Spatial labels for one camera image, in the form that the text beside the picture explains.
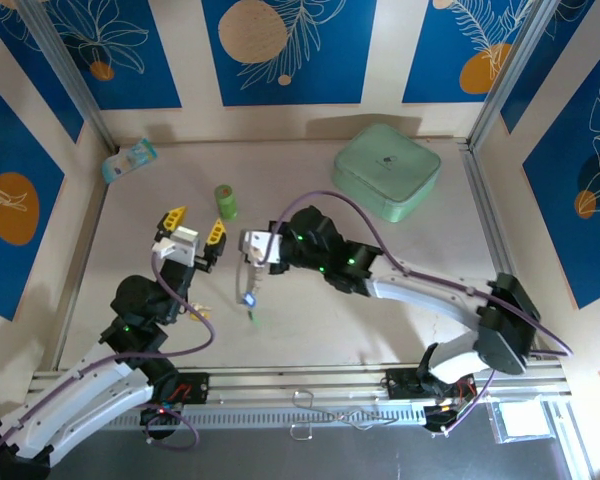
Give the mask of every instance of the floor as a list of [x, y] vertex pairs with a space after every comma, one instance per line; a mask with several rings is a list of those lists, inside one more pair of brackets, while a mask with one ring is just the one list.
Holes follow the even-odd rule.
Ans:
[[[434, 190], [405, 220], [373, 218], [394, 254], [414, 265], [467, 278], [495, 271], [458, 144], [423, 144], [442, 159]], [[266, 277], [258, 296], [257, 324], [236, 302], [241, 229], [266, 229], [299, 195], [334, 189], [333, 158], [344, 142], [178, 144], [159, 148], [159, 160], [114, 182], [107, 193], [60, 368], [69, 368], [96, 342], [114, 313], [109, 303], [128, 275], [151, 278], [155, 227], [163, 214], [188, 206], [184, 225], [206, 238], [217, 217], [213, 189], [230, 184], [239, 214], [227, 222], [228, 244], [210, 275], [196, 274], [190, 299], [212, 307], [217, 341], [177, 366], [301, 366], [418, 362], [426, 346], [463, 331], [461, 325], [421, 308], [337, 292], [313, 272]], [[330, 198], [311, 202], [352, 240], [372, 243], [351, 208]], [[246, 278], [239, 279], [242, 285]], [[162, 351], [202, 343], [207, 332], [183, 315], [167, 328]]]
[[[190, 442], [188, 432], [166, 441]], [[200, 430], [200, 444], [186, 453], [150, 447], [140, 431], [100, 431], [54, 467], [51, 480], [560, 480], [570, 478], [554, 438], [496, 444], [480, 406], [448, 439], [432, 439], [419, 427], [314, 429], [295, 441], [289, 429]]]

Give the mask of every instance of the leaf illustration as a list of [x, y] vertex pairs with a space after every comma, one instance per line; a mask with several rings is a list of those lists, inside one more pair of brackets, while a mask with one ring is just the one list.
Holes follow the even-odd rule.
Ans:
[[529, 16], [534, 2], [535, 0], [520, 0], [517, 8], [514, 9], [511, 0], [509, 0], [509, 5], [499, 20], [500, 29], [497, 33], [498, 38], [496, 39], [496, 43], [506, 42], [511, 35], [520, 29]]
[[303, 62], [311, 60], [312, 52], [320, 51], [322, 42], [318, 26], [334, 18], [344, 8], [347, 0], [338, 0], [333, 11], [326, 14], [325, 6], [334, 0], [275, 0], [276, 10], [287, 28], [287, 44], [271, 60], [253, 65], [244, 65], [239, 76], [249, 75], [242, 90], [265, 79], [271, 83], [282, 75], [293, 77], [302, 68]]
[[563, 0], [556, 7], [554, 17], [560, 22], [575, 22], [582, 16], [588, 3], [589, 0]]
[[97, 4], [94, 19], [95, 24], [98, 26], [98, 34], [102, 35], [102, 32], [108, 28], [109, 24], [117, 20], [120, 15], [120, 7], [118, 7], [116, 0], [89, 0], [89, 10], [91, 12], [94, 11], [93, 4]]
[[132, 48], [124, 45], [109, 45], [111, 59], [114, 63], [128, 67], [138, 73], [144, 73], [144, 62]]
[[476, 50], [489, 50], [494, 45], [489, 37], [497, 22], [490, 0], [454, 0], [449, 8], [457, 15], [460, 32], [471, 39]]
[[115, 21], [109, 24], [100, 40], [104, 43], [124, 45], [125, 47], [137, 47], [149, 38], [149, 30], [138, 28], [133, 23]]
[[0, 3], [0, 23], [13, 38], [23, 42], [31, 50], [40, 51], [38, 44], [31, 36], [31, 32], [22, 21], [22, 17], [17, 10], [5, 7]]

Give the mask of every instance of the white tabletop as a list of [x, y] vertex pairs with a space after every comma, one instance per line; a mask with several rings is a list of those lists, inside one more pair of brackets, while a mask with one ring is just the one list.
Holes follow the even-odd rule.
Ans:
[[[189, 207], [184, 226], [202, 239], [217, 218], [213, 190], [234, 189], [239, 214], [227, 222], [228, 243], [210, 275], [196, 273], [190, 300], [213, 308], [216, 342], [203, 352], [174, 359], [177, 366], [301, 366], [418, 362], [426, 346], [463, 327], [449, 318], [388, 300], [345, 295], [315, 272], [292, 270], [266, 276], [252, 323], [237, 305], [237, 250], [241, 229], [266, 229], [299, 195], [334, 189], [330, 174], [344, 142], [179, 144], [158, 149], [159, 160], [114, 182], [107, 194], [61, 368], [68, 368], [111, 323], [109, 303], [121, 280], [152, 278], [156, 225], [172, 208]], [[389, 248], [401, 258], [440, 272], [493, 278], [493, 264], [453, 140], [423, 143], [442, 158], [431, 194], [404, 221], [373, 218]], [[311, 202], [330, 216], [345, 238], [373, 243], [355, 212], [332, 198]], [[163, 352], [183, 350], [207, 338], [204, 327], [181, 316], [166, 328]]]

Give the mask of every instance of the metal frame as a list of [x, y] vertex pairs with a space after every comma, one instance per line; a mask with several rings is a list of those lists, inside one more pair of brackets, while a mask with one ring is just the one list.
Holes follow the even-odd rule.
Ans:
[[38, 0], [14, 0], [14, 2], [22, 21], [82, 118], [91, 125], [105, 149], [109, 153], [114, 153], [117, 147], [100, 114], [100, 108], [51, 23], [44, 6]]
[[504, 102], [509, 97], [522, 70], [529, 61], [529, 57], [538, 44], [540, 37], [544, 34], [551, 16], [560, 5], [560, 1], [535, 0], [535, 6], [516, 38], [511, 52], [500, 70], [500, 75], [496, 77], [478, 119], [467, 137], [467, 144], [471, 152], [475, 152], [480, 147], [491, 125], [500, 115]]
[[52, 339], [54, 343], [47, 345], [48, 349], [53, 348], [53, 354], [51, 357], [45, 355], [43, 357], [41, 368], [50, 368], [52, 370], [58, 370], [60, 360], [62, 358], [62, 352], [67, 342], [67, 335], [69, 327], [71, 326], [71, 320], [73, 319], [73, 313], [76, 309], [76, 303], [78, 301], [78, 295], [80, 294], [80, 287], [82, 286], [82, 280], [87, 270], [87, 262], [89, 261], [89, 255], [91, 253], [91, 247], [96, 237], [96, 231], [104, 209], [104, 201], [107, 198], [107, 185], [99, 184], [94, 190], [94, 195], [91, 199], [90, 206], [85, 214], [84, 222], [81, 230], [82, 235], [86, 237], [84, 242], [79, 242], [76, 245], [73, 262], [76, 264], [75, 276], [72, 279], [67, 279], [67, 282], [71, 282], [69, 290], [67, 292], [68, 299], [66, 302], [66, 309], [62, 316], [62, 325], [60, 330]]
[[493, 207], [478, 154], [471, 152], [467, 145], [463, 145], [460, 152], [494, 266], [498, 271], [515, 275], [515, 265], [502, 235], [500, 220]]
[[[37, 0], [15, 0], [22, 19], [40, 46], [47, 61], [62, 85], [75, 102], [83, 118], [92, 126], [101, 143], [110, 151], [116, 150], [113, 138], [107, 129], [100, 110], [84, 79], [62, 45], [62, 40], [53, 28], [51, 20]], [[477, 157], [477, 149], [484, 141], [500, 109], [518, 80], [533, 49], [542, 36], [560, 0], [536, 0], [529, 20], [524, 25], [508, 56], [501, 74], [484, 102], [483, 108], [464, 145], [459, 144], [465, 170], [472, 188], [496, 269], [514, 273], [515, 267], [502, 235], [502, 229], [493, 208], [490, 193]], [[97, 218], [104, 205], [106, 192], [102, 196]], [[93, 228], [84, 257], [79, 261], [78, 280], [69, 300], [60, 338], [56, 345], [52, 368], [57, 368], [67, 330], [91, 244], [96, 228]], [[434, 400], [392, 401], [382, 386], [387, 368], [415, 367], [416, 365], [361, 365], [323, 367], [268, 367], [268, 368], [208, 368], [184, 369], [205, 371], [211, 375], [209, 397], [204, 406], [186, 409], [188, 416], [200, 428], [267, 428], [290, 426], [296, 421], [320, 421], [318, 414], [302, 414], [292, 403], [294, 392], [299, 389], [311, 391], [314, 406], [330, 408], [371, 408], [375, 413], [398, 416], [406, 423], [422, 423], [419, 412]], [[47, 388], [61, 372], [37, 372], [34, 374], [27, 398]], [[478, 388], [484, 385], [486, 373], [476, 375]], [[541, 399], [550, 405], [550, 415], [556, 426], [557, 436], [563, 447], [565, 458], [574, 478], [582, 472], [591, 472], [582, 442], [578, 435], [571, 407], [568, 403], [571, 392], [557, 360], [533, 360], [526, 374], [517, 377], [497, 376], [489, 388], [485, 401], [515, 401]], [[111, 422], [107, 429], [137, 429], [137, 411], [129, 411]]]

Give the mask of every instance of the blue poster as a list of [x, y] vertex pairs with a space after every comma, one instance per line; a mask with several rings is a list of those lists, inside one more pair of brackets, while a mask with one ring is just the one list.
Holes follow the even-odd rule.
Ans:
[[71, 139], [76, 142], [84, 123], [60, 80], [53, 73], [16, 10], [0, 2], [0, 38], [31, 80]]
[[[11, 52], [37, 50], [17, 12], [2, 3], [0, 31], [18, 43], [15, 49], [8, 44]], [[148, 0], [48, 0], [43, 5], [102, 110], [181, 107]], [[30, 78], [42, 75], [38, 69], [50, 70], [42, 53], [27, 54], [31, 58], [23, 69]]]
[[512, 132], [594, 0], [562, 0], [500, 111]]
[[0, 316], [13, 320], [64, 174], [0, 97]]
[[375, 0], [202, 0], [224, 106], [360, 103]]
[[404, 103], [481, 102], [533, 0], [431, 0]]
[[582, 308], [600, 298], [600, 61], [524, 171]]

